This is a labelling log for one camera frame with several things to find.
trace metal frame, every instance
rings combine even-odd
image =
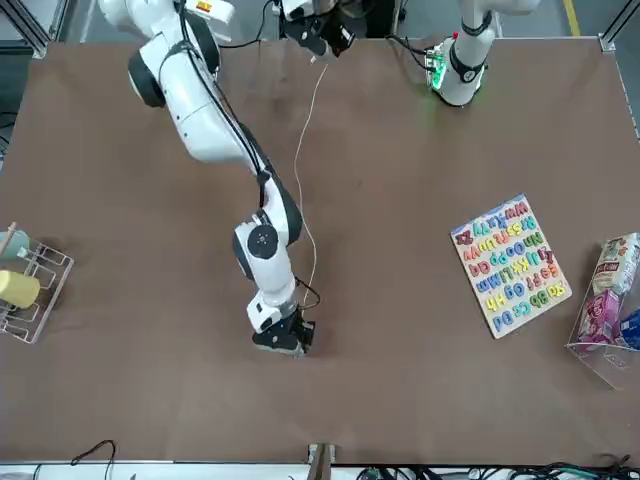
[[[47,52],[49,42],[57,40],[60,35],[64,16],[69,5],[69,0],[54,1],[56,2],[56,8],[53,10],[53,18],[49,25],[48,23],[41,23],[23,0],[0,0],[0,11],[5,14],[9,23],[13,25],[17,33],[22,37],[20,40],[0,40],[0,51],[2,53],[13,51],[21,53],[24,49],[31,49],[35,58],[43,58]]]
[[[598,35],[600,38],[600,47],[603,52],[614,52],[616,49],[614,40],[620,34],[622,29],[626,27],[629,20],[640,8],[640,0],[627,0],[625,6],[620,10],[620,13],[613,19],[613,22],[605,30],[604,33]]]
[[[33,48],[34,55],[38,58],[44,57],[51,37],[40,25],[38,19],[24,6],[22,0],[0,0],[0,10]]]

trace clear acrylic box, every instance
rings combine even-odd
[[[619,307],[616,324],[619,326],[629,315],[640,310],[640,281],[638,277],[640,267],[635,269],[633,283],[628,292],[618,295]],[[595,297],[593,283],[596,270],[594,270],[589,288],[582,301],[578,316],[567,343],[567,348],[585,365],[593,370],[600,378],[616,390],[624,390],[625,387],[637,382],[639,378],[638,367],[634,366],[640,356],[640,351],[627,346],[614,334],[613,343],[593,343],[580,340],[580,330],[583,320],[583,311]]]

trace alphabet puzzle board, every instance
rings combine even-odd
[[[494,338],[571,296],[524,194],[453,229],[451,239]]]

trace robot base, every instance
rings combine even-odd
[[[444,103],[452,107],[464,107],[480,89],[486,66],[482,68],[476,78],[464,83],[458,73],[451,66],[449,51],[453,46],[452,38],[435,45],[426,52],[427,85]]]

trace snack package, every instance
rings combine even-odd
[[[611,290],[605,290],[589,300],[582,310],[578,340],[583,343],[614,343],[618,322],[620,298]],[[589,351],[598,345],[584,345]]]
[[[607,289],[622,295],[631,289],[640,257],[640,240],[637,233],[609,240],[602,249],[596,273],[593,276],[593,293],[599,295]]]
[[[620,322],[618,330],[618,345],[640,350],[640,310],[636,310]]]

